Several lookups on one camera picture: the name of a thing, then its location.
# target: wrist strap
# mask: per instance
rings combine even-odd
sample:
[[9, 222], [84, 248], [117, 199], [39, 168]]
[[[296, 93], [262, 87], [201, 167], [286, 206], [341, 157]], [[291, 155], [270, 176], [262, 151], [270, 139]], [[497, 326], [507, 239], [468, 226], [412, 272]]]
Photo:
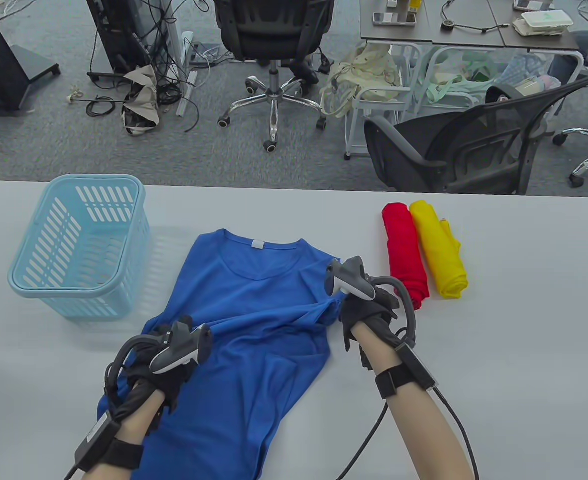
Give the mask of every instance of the wrist strap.
[[142, 457], [142, 445], [132, 445], [114, 438], [99, 463], [133, 471], [140, 467]]
[[376, 376], [376, 386], [383, 400], [396, 395], [396, 389], [414, 381], [416, 379], [404, 363], [392, 366]]

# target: chrome chair leg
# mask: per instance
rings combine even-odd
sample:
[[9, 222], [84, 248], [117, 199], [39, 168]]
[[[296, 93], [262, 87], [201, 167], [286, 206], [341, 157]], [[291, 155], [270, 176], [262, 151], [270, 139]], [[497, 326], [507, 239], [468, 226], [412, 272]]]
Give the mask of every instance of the chrome chair leg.
[[267, 91], [267, 85], [258, 80], [254, 75], [245, 78], [245, 88], [247, 89], [247, 93], [250, 95], [255, 94], [258, 90], [261, 92]]
[[284, 84], [282, 84], [282, 86], [280, 86], [280, 89], [283, 91], [284, 94], [286, 94], [287, 92], [289, 92], [289, 90], [300, 86], [301, 82], [303, 82], [303, 80], [301, 80], [300, 78], [291, 77]]
[[303, 98], [303, 99], [298, 98], [297, 96], [294, 97], [294, 96], [291, 96], [290, 94], [284, 94], [283, 100], [285, 102], [296, 103], [297, 105], [302, 105], [303, 107], [307, 107], [307, 108], [311, 108], [312, 110], [316, 110], [318, 112], [318, 114], [322, 116], [321, 106], [312, 100], [308, 100], [306, 98]]
[[250, 96], [249, 98], [245, 99], [242, 98], [241, 100], [236, 100], [236, 102], [233, 102], [231, 105], [229, 105], [229, 108], [225, 110], [225, 113], [218, 118], [218, 126], [223, 128], [228, 126], [229, 115], [232, 112], [234, 112], [234, 110], [238, 110], [239, 108], [247, 107], [249, 105], [255, 105], [257, 103], [263, 103], [266, 101], [268, 101], [268, 98], [264, 93], [258, 94], [256, 96]]
[[576, 128], [573, 128], [573, 129], [569, 128], [568, 129], [567, 128], [566, 130], [561, 131], [558, 135], [556, 135], [554, 137], [554, 139], [556, 139], [556, 138], [559, 139], [559, 140], [554, 140], [554, 142], [555, 143], [558, 142], [561, 145], [564, 143], [566, 137], [568, 135], [571, 135], [572, 133], [578, 133], [580, 135], [585, 135], [586, 137], [588, 137], [588, 129], [586, 129], [586, 128], [585, 129], [584, 128], [581, 128], [581, 129], [580, 128], [577, 128], [577, 129]]
[[580, 187], [583, 185], [584, 183], [584, 178], [582, 178], [582, 176], [584, 176], [584, 174], [588, 171], [588, 158], [587, 160], [585, 160], [584, 162], [582, 162], [578, 167], [576, 167], [572, 174], [570, 175], [570, 183], [572, 184], [572, 187], [576, 188], [576, 187]]
[[278, 100], [271, 99], [271, 109], [269, 111], [269, 141], [276, 143], [278, 136]]

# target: blue t-shirt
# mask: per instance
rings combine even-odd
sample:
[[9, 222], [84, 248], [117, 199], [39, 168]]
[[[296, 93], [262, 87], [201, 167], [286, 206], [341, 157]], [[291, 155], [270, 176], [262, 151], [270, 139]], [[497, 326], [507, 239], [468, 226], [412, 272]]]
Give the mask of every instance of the blue t-shirt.
[[302, 239], [253, 244], [226, 230], [200, 235], [165, 311], [143, 328], [191, 315], [211, 327], [214, 348], [145, 439], [132, 478], [258, 478], [280, 420], [323, 369], [340, 307], [323, 287], [333, 257]]

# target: rolled towel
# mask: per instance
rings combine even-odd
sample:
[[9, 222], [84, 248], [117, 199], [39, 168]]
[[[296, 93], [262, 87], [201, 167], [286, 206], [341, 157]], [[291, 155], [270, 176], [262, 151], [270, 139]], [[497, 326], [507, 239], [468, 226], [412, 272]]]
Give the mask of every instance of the rolled towel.
[[429, 288], [412, 215], [402, 203], [386, 205], [382, 214], [387, 231], [389, 272], [403, 282], [412, 298], [414, 310], [418, 310], [422, 301], [429, 297]]
[[434, 208], [423, 200], [413, 203], [410, 212], [438, 293], [443, 298], [460, 298], [468, 286], [467, 272], [449, 222], [439, 220]]

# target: yellow folded cloth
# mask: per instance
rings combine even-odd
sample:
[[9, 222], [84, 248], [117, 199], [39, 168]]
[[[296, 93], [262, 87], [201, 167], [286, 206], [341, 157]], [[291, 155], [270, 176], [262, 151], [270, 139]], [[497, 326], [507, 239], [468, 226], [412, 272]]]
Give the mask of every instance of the yellow folded cloth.
[[443, 298], [460, 298], [468, 286], [467, 272], [449, 222], [439, 220], [433, 206], [423, 200], [413, 203], [410, 213], [438, 293]]

